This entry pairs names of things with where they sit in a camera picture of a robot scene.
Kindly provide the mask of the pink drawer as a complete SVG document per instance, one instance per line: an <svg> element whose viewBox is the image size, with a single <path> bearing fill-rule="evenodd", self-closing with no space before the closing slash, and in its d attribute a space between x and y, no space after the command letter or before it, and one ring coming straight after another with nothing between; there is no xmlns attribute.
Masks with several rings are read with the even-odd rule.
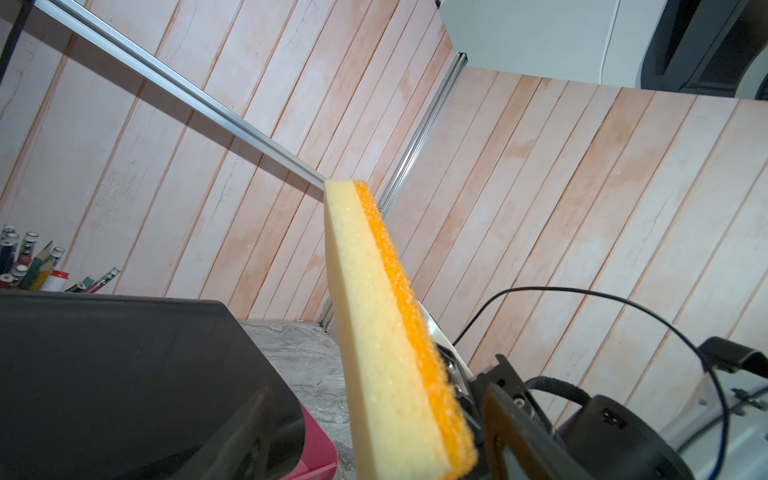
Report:
<svg viewBox="0 0 768 480"><path fill-rule="evenodd" d="M336 446L307 408L301 407L305 421L302 456L283 480L332 480L339 465Z"/></svg>

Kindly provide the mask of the orange and yellow sponge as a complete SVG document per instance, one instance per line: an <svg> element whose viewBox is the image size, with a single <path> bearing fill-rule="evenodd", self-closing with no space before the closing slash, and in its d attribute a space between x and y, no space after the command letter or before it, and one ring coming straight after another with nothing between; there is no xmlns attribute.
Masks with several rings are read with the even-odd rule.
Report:
<svg viewBox="0 0 768 480"><path fill-rule="evenodd" d="M358 478L461 478L473 434L367 183L326 181L324 225Z"/></svg>

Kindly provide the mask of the black drawer cabinet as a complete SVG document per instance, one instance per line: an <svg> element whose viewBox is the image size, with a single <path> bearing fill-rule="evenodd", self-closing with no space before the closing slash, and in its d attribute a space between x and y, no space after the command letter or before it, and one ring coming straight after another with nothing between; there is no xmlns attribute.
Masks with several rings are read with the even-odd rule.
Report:
<svg viewBox="0 0 768 480"><path fill-rule="evenodd" d="M273 426L265 475L280 479L302 456L302 408L223 304L1 295L5 479L170 476L263 392Z"/></svg>

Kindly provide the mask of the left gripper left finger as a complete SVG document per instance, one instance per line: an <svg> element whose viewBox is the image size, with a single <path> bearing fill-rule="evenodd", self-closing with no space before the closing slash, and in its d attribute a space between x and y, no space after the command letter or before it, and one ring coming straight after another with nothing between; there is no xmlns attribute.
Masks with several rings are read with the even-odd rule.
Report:
<svg viewBox="0 0 768 480"><path fill-rule="evenodd" d="M274 430L273 395L265 387L185 463L185 478L265 479Z"/></svg>

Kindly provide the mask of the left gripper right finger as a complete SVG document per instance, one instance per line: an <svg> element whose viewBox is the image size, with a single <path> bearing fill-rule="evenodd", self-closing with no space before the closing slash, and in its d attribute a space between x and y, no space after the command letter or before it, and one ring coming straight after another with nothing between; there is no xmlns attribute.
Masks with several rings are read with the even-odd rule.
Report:
<svg viewBox="0 0 768 480"><path fill-rule="evenodd" d="M497 386L483 404L484 447L492 479L588 479L566 450Z"/></svg>

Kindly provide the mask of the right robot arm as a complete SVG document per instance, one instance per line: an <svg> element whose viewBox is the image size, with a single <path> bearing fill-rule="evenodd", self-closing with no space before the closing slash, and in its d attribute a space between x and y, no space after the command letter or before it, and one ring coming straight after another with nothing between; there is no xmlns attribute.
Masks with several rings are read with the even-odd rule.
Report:
<svg viewBox="0 0 768 480"><path fill-rule="evenodd" d="M470 376L454 348L438 351L480 453L470 479L529 479L522 456L553 460L564 479L707 479L726 453L721 479L767 476L767 357L720 337L700 346L724 393L702 386L661 431L615 400L591 396L549 377L523 381L511 364ZM482 404L487 392L503 409L515 403L526 434L517 445L485 443Z"/></svg>

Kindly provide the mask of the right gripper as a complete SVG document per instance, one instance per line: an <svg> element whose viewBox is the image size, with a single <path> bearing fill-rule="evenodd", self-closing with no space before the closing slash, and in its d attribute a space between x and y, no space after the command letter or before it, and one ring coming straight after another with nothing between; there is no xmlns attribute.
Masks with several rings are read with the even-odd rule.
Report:
<svg viewBox="0 0 768 480"><path fill-rule="evenodd" d="M456 353L438 345L437 351L453 386L454 396L459 402L464 418L472 432L483 431L483 404L486 391L497 386L502 393L517 404L530 418L538 414L533 406L532 396L523 380L504 355L496 355L496 363L479 374L472 376L459 361Z"/></svg>

